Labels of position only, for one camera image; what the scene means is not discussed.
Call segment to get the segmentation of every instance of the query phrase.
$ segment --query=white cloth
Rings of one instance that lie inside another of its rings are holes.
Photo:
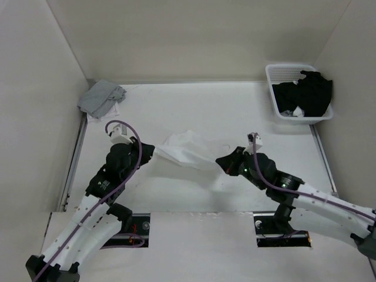
[[[168,137],[163,145],[156,146],[154,154],[183,167],[214,170],[219,168],[216,159],[227,155],[228,150],[226,145],[208,141],[188,130]]]

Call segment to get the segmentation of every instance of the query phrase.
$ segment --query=plastic basket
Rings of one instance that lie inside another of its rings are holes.
[[[323,116],[320,117],[293,117],[293,116],[283,116],[280,114],[277,106],[276,97],[273,91],[273,84],[279,84],[282,82],[292,82],[294,80],[305,78],[305,75],[302,75],[300,71],[316,71],[313,66],[310,65],[301,65],[293,63],[279,63],[275,65],[267,65],[265,68],[266,76],[268,79],[269,90],[271,100],[274,105],[274,113],[276,116],[277,123],[288,123],[291,125],[313,125],[322,120],[331,119],[333,117],[333,110],[331,105],[329,105],[327,111]]]

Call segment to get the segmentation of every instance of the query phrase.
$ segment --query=white wall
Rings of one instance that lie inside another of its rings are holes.
[[[350,0],[48,0],[87,78],[265,80],[313,63]]]
[[[315,66],[334,81],[332,120],[318,125],[340,195],[376,207],[376,1],[352,0]]]
[[[0,222],[55,208],[88,88],[45,0],[0,10]]]

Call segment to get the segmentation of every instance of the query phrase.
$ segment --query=white table surface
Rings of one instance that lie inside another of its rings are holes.
[[[54,213],[46,249],[72,217]],[[149,247],[101,250],[80,282],[374,282],[366,257],[311,235],[312,248],[258,248],[251,213],[152,213]]]
[[[116,119],[131,124],[143,143],[162,144],[168,136],[191,129],[208,140],[222,142],[230,153],[236,146],[247,146],[248,133],[258,132],[264,144],[261,152],[273,159],[279,170],[324,192],[331,191],[309,126],[275,124],[266,83],[122,86],[127,94]],[[105,162],[112,145],[104,131],[108,121],[87,126],[68,211],[79,205],[90,179]],[[217,177],[161,157],[153,157],[135,174],[118,202],[135,213],[258,211],[278,206],[243,177],[224,173]]]

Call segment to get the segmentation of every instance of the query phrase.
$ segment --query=white panel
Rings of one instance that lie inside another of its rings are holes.
[[[69,220],[55,213],[45,246]],[[311,233],[313,248],[257,248],[250,213],[152,213],[149,248],[99,251],[81,282],[374,282],[355,248]]]
[[[313,63],[349,0],[48,0],[88,78],[265,80]]]
[[[247,134],[258,132],[260,149],[278,169],[326,193],[331,185],[321,165],[310,128],[277,126],[273,122],[266,83],[178,83],[123,85],[128,90],[116,119],[130,123],[142,142],[158,145],[174,133],[193,130],[228,153],[247,146]],[[68,210],[79,205],[91,178],[105,163],[111,141],[105,134],[110,119],[88,124]],[[274,210],[278,204],[245,178],[217,171],[177,166],[155,156],[126,185],[118,202],[134,212],[234,212]]]
[[[0,219],[55,208],[88,85],[44,0],[0,14]]]
[[[50,213],[6,215],[0,219],[0,281],[30,282],[25,264],[42,250]]]
[[[334,81],[333,119],[318,126],[342,197],[376,207],[376,2],[353,0],[315,67]]]

